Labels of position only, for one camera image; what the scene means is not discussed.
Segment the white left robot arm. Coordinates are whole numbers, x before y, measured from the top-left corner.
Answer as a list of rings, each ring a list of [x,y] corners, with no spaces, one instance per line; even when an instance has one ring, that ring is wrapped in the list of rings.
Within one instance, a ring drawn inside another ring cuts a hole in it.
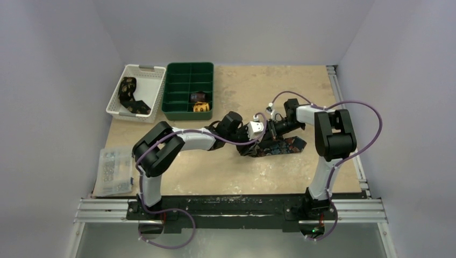
[[[240,147],[256,142],[242,124],[242,117],[229,112],[220,121],[200,129],[181,129],[166,121],[156,124],[132,148],[136,168],[140,172],[139,212],[148,220],[160,214],[161,178],[177,156],[184,151],[214,151],[232,144]]]

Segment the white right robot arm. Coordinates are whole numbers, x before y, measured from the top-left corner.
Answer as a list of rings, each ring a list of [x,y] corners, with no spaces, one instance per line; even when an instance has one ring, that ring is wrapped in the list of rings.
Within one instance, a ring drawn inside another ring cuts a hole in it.
[[[319,160],[301,205],[303,214],[314,219],[323,210],[329,209],[340,162],[348,158],[357,147],[351,117],[347,109],[323,110],[311,104],[300,104],[296,98],[288,99],[284,103],[284,110],[286,116],[282,120],[271,119],[267,122],[260,147],[286,147],[293,151],[296,148],[283,135],[298,128],[305,129],[307,125],[314,127],[315,149]]]

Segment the navy floral tie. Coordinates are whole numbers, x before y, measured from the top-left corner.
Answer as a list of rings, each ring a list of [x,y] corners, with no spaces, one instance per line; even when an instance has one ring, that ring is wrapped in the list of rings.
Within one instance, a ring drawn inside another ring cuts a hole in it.
[[[303,152],[307,142],[300,137],[288,137],[278,140],[258,142],[246,146],[237,146],[241,156],[264,157],[271,155],[294,154]]]

